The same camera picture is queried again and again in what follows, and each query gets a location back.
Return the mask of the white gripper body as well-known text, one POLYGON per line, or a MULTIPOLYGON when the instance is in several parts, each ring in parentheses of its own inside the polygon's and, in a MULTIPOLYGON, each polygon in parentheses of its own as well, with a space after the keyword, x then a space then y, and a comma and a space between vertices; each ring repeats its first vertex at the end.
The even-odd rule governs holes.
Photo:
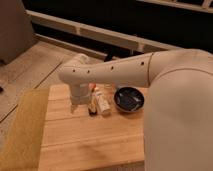
POLYGON ((70 85, 70 100, 73 105, 88 104, 91 101, 91 93, 88 84, 70 85))

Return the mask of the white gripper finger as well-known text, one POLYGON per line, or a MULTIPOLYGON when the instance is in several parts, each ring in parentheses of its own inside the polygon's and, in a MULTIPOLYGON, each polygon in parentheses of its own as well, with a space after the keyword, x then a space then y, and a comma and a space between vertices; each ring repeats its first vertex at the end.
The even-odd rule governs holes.
POLYGON ((74 105, 71 105, 70 111, 71 111, 71 114, 74 113, 74 105))

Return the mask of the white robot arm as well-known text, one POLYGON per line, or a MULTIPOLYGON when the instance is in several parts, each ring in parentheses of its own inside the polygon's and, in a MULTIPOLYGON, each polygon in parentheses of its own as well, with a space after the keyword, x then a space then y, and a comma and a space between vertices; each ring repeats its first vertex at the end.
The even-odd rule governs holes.
POLYGON ((85 104, 90 83, 145 87, 145 171, 213 171, 213 54, 151 52, 90 64, 78 54, 60 68, 71 101, 85 104))

